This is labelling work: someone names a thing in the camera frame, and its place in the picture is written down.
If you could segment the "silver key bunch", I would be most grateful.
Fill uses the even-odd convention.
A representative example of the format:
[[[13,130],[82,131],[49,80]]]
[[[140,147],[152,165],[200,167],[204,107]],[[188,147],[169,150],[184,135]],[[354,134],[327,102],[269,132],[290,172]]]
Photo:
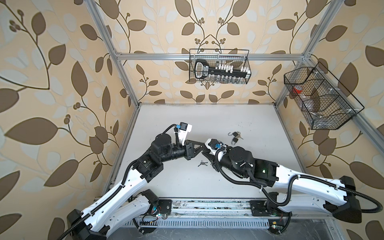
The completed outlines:
[[[207,166],[207,165],[208,165],[208,162],[203,162],[203,161],[201,161],[201,162],[199,163],[198,167],[200,167],[200,166]]]

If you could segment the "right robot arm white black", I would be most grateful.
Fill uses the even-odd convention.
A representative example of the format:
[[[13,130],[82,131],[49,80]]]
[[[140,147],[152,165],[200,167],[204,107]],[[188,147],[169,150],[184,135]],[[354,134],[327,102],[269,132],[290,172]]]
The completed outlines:
[[[383,205],[357,192],[352,178],[318,178],[274,162],[256,159],[241,147],[206,146],[203,155],[228,182],[256,187],[272,211],[321,212],[342,222],[359,224],[363,214],[376,214]]]

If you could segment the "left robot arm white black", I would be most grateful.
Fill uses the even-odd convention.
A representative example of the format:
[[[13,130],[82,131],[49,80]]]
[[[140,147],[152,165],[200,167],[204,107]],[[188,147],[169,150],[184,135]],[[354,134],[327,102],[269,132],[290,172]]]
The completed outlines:
[[[71,235],[74,240],[106,240],[130,220],[154,212],[159,198],[151,190],[143,191],[131,202],[127,200],[164,169],[164,162],[179,158],[191,160],[205,146],[186,139],[192,125],[180,123],[171,128],[175,132],[175,143],[166,132],[157,135],[145,153],[129,164],[123,179],[112,189],[84,210],[68,214],[69,228],[58,238],[63,240]]]

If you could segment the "black padlock middle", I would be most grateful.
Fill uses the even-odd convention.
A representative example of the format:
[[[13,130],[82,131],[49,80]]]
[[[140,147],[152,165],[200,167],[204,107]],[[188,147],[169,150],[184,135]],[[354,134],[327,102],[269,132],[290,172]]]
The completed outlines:
[[[231,141],[231,144],[235,145],[238,141],[239,141],[238,138],[233,138],[232,141]]]

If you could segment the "black tool set in basket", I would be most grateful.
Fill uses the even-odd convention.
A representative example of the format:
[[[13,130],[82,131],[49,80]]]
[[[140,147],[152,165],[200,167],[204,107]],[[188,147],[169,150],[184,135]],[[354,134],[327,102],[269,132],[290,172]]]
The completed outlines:
[[[251,76],[251,70],[248,67],[241,67],[236,69],[232,65],[223,65],[220,62],[211,66],[206,60],[196,60],[195,65],[192,68],[192,72],[196,79],[203,80],[209,78],[209,80],[215,79],[247,79]]]

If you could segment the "red capped item in basket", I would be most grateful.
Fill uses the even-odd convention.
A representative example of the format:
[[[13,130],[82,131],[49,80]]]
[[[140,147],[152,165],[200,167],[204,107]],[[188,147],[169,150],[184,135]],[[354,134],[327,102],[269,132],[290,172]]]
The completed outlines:
[[[295,85],[293,87],[293,93],[296,95],[300,95],[303,92],[303,87],[301,85]]]

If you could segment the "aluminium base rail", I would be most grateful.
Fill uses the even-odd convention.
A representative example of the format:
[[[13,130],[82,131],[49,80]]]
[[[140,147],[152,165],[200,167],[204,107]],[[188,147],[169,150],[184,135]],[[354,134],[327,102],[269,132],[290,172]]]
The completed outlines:
[[[124,204],[97,222],[108,226],[108,234],[119,228],[139,225],[147,228],[212,228],[212,229],[268,229],[283,227],[288,219],[327,220],[330,214],[320,212],[292,212],[289,217],[253,217],[249,199],[173,199],[170,215],[141,216],[150,206],[143,196]]]

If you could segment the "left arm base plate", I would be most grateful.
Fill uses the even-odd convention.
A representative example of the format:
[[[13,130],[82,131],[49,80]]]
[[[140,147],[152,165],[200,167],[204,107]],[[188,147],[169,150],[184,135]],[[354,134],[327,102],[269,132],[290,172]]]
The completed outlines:
[[[170,215],[172,211],[172,200],[171,199],[160,199],[155,202],[151,202],[149,208],[141,214],[141,216],[145,215]]]

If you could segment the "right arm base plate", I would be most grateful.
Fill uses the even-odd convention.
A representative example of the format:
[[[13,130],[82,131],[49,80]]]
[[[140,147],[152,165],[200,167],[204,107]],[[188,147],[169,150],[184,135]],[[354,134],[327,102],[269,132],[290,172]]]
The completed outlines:
[[[269,200],[251,200],[250,209],[253,217],[289,217],[291,214],[284,212],[271,204]]]

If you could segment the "aluminium frame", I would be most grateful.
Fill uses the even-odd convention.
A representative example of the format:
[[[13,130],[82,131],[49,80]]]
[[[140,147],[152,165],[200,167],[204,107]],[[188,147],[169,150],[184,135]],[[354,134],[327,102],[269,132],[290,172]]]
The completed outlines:
[[[243,147],[288,169],[350,177],[384,201],[383,1],[86,1],[134,106],[117,174],[160,131]]]

